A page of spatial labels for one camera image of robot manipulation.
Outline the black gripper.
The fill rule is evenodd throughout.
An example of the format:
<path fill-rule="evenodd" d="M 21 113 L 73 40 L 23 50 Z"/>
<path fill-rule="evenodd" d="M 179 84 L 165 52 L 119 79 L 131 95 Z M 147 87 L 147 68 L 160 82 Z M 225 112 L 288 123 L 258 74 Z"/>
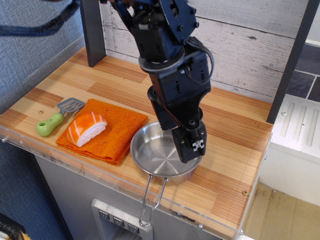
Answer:
<path fill-rule="evenodd" d="M 150 97 L 163 130 L 171 131 L 182 163 L 205 155 L 207 130 L 200 125 L 200 101 L 211 90 L 209 71 L 204 67 L 183 67 L 173 73 L 150 74 Z"/>

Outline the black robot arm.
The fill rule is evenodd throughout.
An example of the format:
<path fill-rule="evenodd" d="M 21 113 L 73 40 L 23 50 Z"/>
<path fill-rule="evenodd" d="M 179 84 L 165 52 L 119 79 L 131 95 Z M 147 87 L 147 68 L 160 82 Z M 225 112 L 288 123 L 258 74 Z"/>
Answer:
<path fill-rule="evenodd" d="M 113 0 L 148 73 L 147 95 L 163 130 L 172 132 L 183 163 L 203 156 L 207 133 L 200 102 L 211 90 L 214 58 L 192 32 L 197 10 L 185 0 Z"/>

